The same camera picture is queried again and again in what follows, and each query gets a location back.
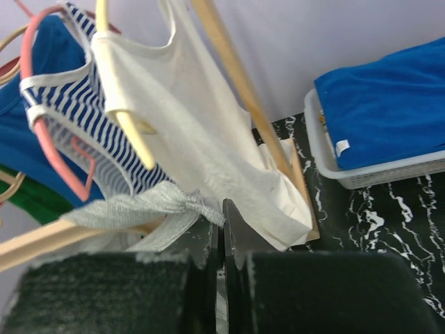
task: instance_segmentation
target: blue shirt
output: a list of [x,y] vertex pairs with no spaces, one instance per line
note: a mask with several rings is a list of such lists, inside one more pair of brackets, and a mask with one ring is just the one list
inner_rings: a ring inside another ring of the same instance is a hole
[[[33,46],[34,74],[58,73],[84,65],[83,49],[73,41],[59,17],[46,17],[39,26]],[[17,75],[0,89],[0,164],[20,170],[31,179],[53,189],[74,207],[102,199],[99,187],[93,183],[90,198],[82,202],[51,167],[37,137],[29,129],[19,83],[20,77]],[[78,178],[85,182],[87,174],[74,162],[62,157]]]

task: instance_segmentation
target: green cloth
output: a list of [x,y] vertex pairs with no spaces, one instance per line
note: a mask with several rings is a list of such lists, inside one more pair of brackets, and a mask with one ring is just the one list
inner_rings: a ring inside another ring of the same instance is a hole
[[[0,170],[16,176],[17,172],[0,165]],[[9,184],[0,181],[0,193],[9,188]],[[73,209],[71,203],[58,193],[25,177],[17,193],[8,202],[28,212],[36,221],[44,225],[58,219],[58,217]]]

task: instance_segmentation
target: gray cloth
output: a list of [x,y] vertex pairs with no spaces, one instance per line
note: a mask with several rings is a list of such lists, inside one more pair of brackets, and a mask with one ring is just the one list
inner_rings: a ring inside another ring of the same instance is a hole
[[117,195],[108,200],[96,200],[61,218],[87,228],[126,230],[165,215],[155,231],[128,251],[162,251],[185,233],[200,215],[218,226],[225,220],[217,202],[199,193],[184,193],[176,184],[167,181],[135,196]]

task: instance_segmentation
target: white wall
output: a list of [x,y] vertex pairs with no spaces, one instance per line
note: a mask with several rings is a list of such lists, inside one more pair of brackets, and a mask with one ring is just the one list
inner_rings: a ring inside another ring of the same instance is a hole
[[[95,1],[73,1],[94,10]],[[444,0],[214,1],[270,120],[301,112],[312,81],[328,70],[372,61],[445,35]],[[35,13],[54,4],[54,0],[24,2]],[[112,22],[125,35],[158,45],[166,40],[156,0],[109,2]],[[0,36],[28,21],[13,0],[1,0],[0,13]],[[5,49],[0,63],[18,55],[18,50],[18,43]]]

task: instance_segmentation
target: white tank top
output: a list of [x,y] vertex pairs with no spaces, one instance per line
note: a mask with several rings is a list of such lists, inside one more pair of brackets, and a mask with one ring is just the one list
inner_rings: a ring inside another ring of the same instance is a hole
[[112,32],[92,50],[107,113],[126,109],[158,134],[145,140],[163,170],[184,190],[232,199],[243,218],[274,247],[305,241],[311,214],[298,190],[266,167],[250,119],[200,40],[183,0],[160,0],[168,44],[148,47]]

